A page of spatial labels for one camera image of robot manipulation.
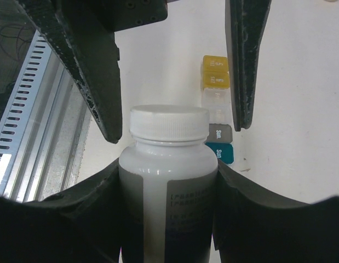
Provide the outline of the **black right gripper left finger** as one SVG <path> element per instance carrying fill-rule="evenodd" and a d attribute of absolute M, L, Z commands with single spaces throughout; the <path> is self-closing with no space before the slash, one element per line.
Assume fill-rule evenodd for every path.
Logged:
<path fill-rule="evenodd" d="M 117 262 L 141 237 L 112 162 L 42 201 L 0 196 L 0 262 Z"/>

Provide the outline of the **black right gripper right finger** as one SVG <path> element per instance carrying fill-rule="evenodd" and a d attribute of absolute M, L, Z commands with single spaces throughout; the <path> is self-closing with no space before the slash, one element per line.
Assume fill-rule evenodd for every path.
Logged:
<path fill-rule="evenodd" d="M 220 162 L 213 236 L 222 262 L 339 262 L 339 196 L 306 204 Z"/>

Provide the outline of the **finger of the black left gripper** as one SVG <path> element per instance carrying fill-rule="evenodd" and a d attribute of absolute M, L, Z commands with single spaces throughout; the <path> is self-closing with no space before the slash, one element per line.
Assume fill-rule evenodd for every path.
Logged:
<path fill-rule="evenodd" d="M 225 1 L 225 35 L 234 129 L 249 129 L 254 111 L 258 56 L 271 0 Z"/>

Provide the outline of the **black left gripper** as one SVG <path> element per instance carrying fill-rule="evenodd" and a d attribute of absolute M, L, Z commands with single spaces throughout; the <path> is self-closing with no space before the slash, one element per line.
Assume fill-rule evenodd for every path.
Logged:
<path fill-rule="evenodd" d="M 105 140 L 122 137 L 119 49 L 109 32 L 160 22 L 167 1 L 16 1 L 77 85 Z"/>

